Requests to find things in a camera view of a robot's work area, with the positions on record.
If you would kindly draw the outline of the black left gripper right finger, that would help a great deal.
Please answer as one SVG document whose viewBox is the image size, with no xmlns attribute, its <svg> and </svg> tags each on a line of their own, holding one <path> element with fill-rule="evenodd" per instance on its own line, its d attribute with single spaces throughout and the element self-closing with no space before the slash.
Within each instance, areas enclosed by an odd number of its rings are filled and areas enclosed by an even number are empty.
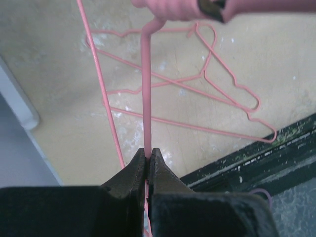
<svg viewBox="0 0 316 237">
<path fill-rule="evenodd" d="M 159 148 L 149 169 L 149 220 L 155 237 L 277 237 L 268 204 L 247 193 L 199 193 L 166 165 Z"/>
</svg>

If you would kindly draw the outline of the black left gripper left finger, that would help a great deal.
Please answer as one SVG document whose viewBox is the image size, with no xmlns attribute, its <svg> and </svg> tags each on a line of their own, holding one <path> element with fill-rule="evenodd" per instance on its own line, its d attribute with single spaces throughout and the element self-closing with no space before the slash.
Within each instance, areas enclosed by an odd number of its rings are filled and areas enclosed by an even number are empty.
<svg viewBox="0 0 316 237">
<path fill-rule="evenodd" d="M 7 187 L 0 191 L 3 237 L 141 237 L 146 158 L 100 186 Z"/>
</svg>

